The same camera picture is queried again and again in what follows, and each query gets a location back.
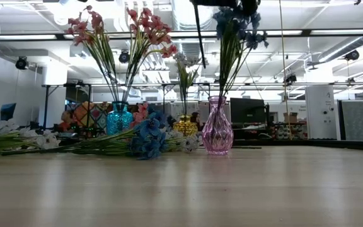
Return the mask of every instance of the pink glass vase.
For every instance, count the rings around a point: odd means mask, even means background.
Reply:
[[[225,101],[226,97],[221,97],[221,101],[219,96],[209,97],[210,114],[202,130],[202,142],[208,154],[225,155],[232,148],[233,130],[223,109]]]

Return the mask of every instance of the ceiling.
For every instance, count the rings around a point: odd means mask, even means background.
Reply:
[[[69,0],[70,6],[61,6],[59,3],[43,3],[43,1],[0,1],[0,34],[14,33],[61,33],[67,25],[66,18],[77,15],[78,10],[84,8],[87,4],[81,4],[75,0]],[[162,17],[162,20],[172,26],[174,30],[179,29],[177,22],[180,20],[190,21],[194,16],[186,13],[189,8],[189,0],[177,0],[178,9],[173,9],[173,0],[147,0],[147,1],[128,1],[114,0],[96,2],[89,0],[94,9],[101,13],[105,18],[105,28],[109,32],[122,32],[123,27],[119,26],[122,21],[126,21],[125,6],[134,4],[135,8],[148,5],[153,9],[153,13]],[[333,28],[363,28],[363,1],[354,6],[353,0],[327,0],[327,1],[290,1],[282,0],[282,28],[283,29],[333,29]],[[200,12],[205,16],[210,16],[216,8],[200,8]],[[281,29],[280,8],[278,1],[263,0],[259,7],[259,13],[262,16],[260,22],[261,30]],[[216,22],[209,18],[208,26],[204,30],[214,30]],[[259,83],[272,83],[274,81],[282,82],[284,66],[288,73],[295,73],[298,81],[305,81],[303,76],[306,72],[304,60],[310,61],[309,56],[322,53],[336,44],[339,44],[348,37],[296,37],[285,38],[284,46],[281,38],[269,38],[270,45],[266,49],[260,47],[253,51],[247,58],[246,65],[241,68],[236,83],[250,83],[251,76]],[[101,83],[101,74],[96,70],[96,64],[90,57],[76,57],[75,51],[80,52],[80,48],[71,47],[71,41],[32,41],[32,42],[1,42],[0,49],[6,55],[15,56],[13,50],[39,50],[45,49],[57,56],[60,61],[69,66],[68,78],[83,79]],[[190,45],[198,53],[197,44],[183,44],[183,50]],[[111,40],[110,46],[116,50],[127,49],[126,41]],[[219,71],[219,42],[216,39],[206,39],[204,44],[205,57],[209,65],[201,72],[201,77],[197,82],[213,82],[216,72]],[[362,75],[363,72],[363,46],[357,48],[360,58],[357,61],[350,61],[347,67],[347,61],[334,59],[329,62],[333,68],[335,81],[344,82],[349,75]],[[43,56],[33,56],[29,58],[33,63],[42,65],[45,58]],[[170,82],[177,79],[176,67],[173,59],[165,59],[164,64],[169,69],[169,78],[163,78],[162,82]],[[126,64],[119,64],[119,72],[124,72]],[[158,72],[149,72],[146,74],[157,74]]]

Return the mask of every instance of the computer monitor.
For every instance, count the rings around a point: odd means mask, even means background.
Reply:
[[[4,104],[0,109],[0,120],[9,120],[13,118],[16,103]]]
[[[233,124],[265,123],[264,100],[231,98],[231,121]]]

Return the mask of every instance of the flower bouquet lying on table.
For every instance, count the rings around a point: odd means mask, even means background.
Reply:
[[[34,131],[22,129],[0,129],[0,154],[27,153],[74,153],[130,156],[138,160],[150,160],[170,151],[191,152],[200,145],[197,136],[183,137],[179,132],[165,132],[163,124],[153,112],[133,129],[112,136],[88,139],[77,144],[58,147],[58,141],[49,131],[37,135]]]

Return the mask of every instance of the wooden table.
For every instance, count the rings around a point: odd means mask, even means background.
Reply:
[[[363,151],[0,157],[0,226],[363,227]]]

